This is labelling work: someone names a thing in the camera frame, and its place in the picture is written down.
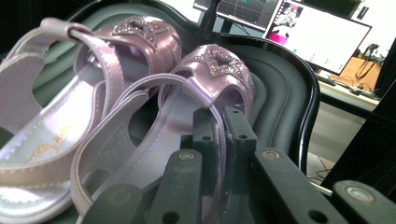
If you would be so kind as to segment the monitor with dark screen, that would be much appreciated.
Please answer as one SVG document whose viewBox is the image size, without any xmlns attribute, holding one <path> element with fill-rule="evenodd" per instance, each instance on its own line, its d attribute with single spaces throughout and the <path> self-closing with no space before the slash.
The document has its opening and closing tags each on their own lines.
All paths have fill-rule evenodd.
<svg viewBox="0 0 396 224">
<path fill-rule="evenodd" d="M 219 0 L 217 16 L 265 32 L 284 0 Z"/>
</svg>

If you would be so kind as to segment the pale desk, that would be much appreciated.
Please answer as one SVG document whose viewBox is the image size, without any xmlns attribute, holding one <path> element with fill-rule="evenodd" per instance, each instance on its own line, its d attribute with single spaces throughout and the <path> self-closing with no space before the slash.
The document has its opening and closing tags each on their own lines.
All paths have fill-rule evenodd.
<svg viewBox="0 0 396 224">
<path fill-rule="evenodd" d="M 338 100 L 348 105 L 354 105 L 359 108 L 373 111 L 379 104 L 379 100 L 370 98 L 363 93 L 354 94 L 348 86 L 343 86 L 342 83 L 336 83 L 327 77 L 317 75 L 320 92 L 331 100 Z"/>
</svg>

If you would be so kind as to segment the red and black shoe rack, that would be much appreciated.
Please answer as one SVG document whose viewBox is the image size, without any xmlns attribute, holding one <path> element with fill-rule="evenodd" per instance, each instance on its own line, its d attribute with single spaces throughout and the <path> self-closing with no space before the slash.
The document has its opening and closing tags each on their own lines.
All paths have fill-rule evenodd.
<svg viewBox="0 0 396 224">
<path fill-rule="evenodd" d="M 249 192 L 231 199 L 226 196 L 225 160 L 221 189 L 216 190 L 213 197 L 203 196 L 202 155 L 179 147 L 171 154 L 158 180 L 143 189 L 127 184 L 106 189 L 87 217 L 81 219 L 71 195 L 71 165 L 72 203 L 66 210 L 76 210 L 75 224 L 163 224 L 168 219 L 185 224 L 291 222 L 289 208 L 269 191 L 260 163 L 275 154 L 292 170 L 301 171 L 306 162 L 305 144 L 318 113 L 319 97 L 318 81 L 308 65 L 287 49 L 265 39 L 205 33 L 172 7 L 156 1 L 136 4 L 131 14 L 96 29 L 88 28 L 96 31 L 132 16 L 150 16 L 170 24 L 181 43 L 179 62 L 200 46 L 217 44 L 234 53 L 248 68 L 255 91 L 252 109 L 245 117 L 257 138 L 249 166 Z M 33 86 L 34 97 L 40 105 L 47 105 L 72 79 L 77 48 L 74 42 L 61 41 L 47 50 L 45 66 Z M 129 127 L 129 135 L 134 140 L 142 140 L 157 113 L 158 93 L 150 91 L 148 101 L 135 113 L 141 120 Z"/>
</svg>

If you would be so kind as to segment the brown wooden board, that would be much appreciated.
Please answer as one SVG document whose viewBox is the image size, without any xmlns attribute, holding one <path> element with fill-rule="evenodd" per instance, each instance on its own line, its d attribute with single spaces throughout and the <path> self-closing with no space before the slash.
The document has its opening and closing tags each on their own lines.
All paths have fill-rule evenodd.
<svg viewBox="0 0 396 224">
<path fill-rule="evenodd" d="M 373 92 L 382 66 L 378 63 L 352 57 L 337 78 L 350 87 Z"/>
</svg>

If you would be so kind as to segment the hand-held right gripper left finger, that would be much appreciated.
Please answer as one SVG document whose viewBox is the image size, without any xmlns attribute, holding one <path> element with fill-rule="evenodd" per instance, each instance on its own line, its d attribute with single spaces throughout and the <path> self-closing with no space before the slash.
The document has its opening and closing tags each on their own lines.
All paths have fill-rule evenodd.
<svg viewBox="0 0 396 224">
<path fill-rule="evenodd" d="M 192 133 L 181 135 L 180 148 L 193 149 L 202 155 L 201 192 L 213 197 L 218 177 L 218 142 L 215 136 L 215 119 L 208 109 L 193 112 Z"/>
</svg>

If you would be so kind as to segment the black monitor stand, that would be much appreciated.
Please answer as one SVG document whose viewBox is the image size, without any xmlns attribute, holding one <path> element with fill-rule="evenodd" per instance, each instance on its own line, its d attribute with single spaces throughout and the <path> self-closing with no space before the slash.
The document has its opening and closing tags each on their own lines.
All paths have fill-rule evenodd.
<svg viewBox="0 0 396 224">
<path fill-rule="evenodd" d="M 221 0 L 210 0 L 210 4 L 204 16 L 202 17 L 200 28 L 205 33 L 213 33 L 215 31 L 215 24 L 217 20 L 217 7 Z M 227 21 L 226 19 L 223 20 L 219 31 L 224 34 L 228 34 L 231 31 L 233 23 L 231 21 Z"/>
</svg>

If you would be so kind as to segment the monitor with white screen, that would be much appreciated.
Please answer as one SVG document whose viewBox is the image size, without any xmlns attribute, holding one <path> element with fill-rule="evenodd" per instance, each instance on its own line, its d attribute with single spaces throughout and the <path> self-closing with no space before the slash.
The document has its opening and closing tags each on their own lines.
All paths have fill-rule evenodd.
<svg viewBox="0 0 396 224">
<path fill-rule="evenodd" d="M 371 26 L 284 0 L 266 37 L 314 67 L 341 74 Z"/>
</svg>

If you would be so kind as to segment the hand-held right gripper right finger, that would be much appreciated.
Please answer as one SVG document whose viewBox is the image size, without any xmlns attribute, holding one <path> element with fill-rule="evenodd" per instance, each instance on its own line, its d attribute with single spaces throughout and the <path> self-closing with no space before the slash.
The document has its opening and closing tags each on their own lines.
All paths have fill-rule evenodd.
<svg viewBox="0 0 396 224">
<path fill-rule="evenodd" d="M 249 166 L 257 138 L 240 110 L 224 107 L 222 117 L 227 137 L 225 194 L 231 199 L 248 195 Z"/>
</svg>

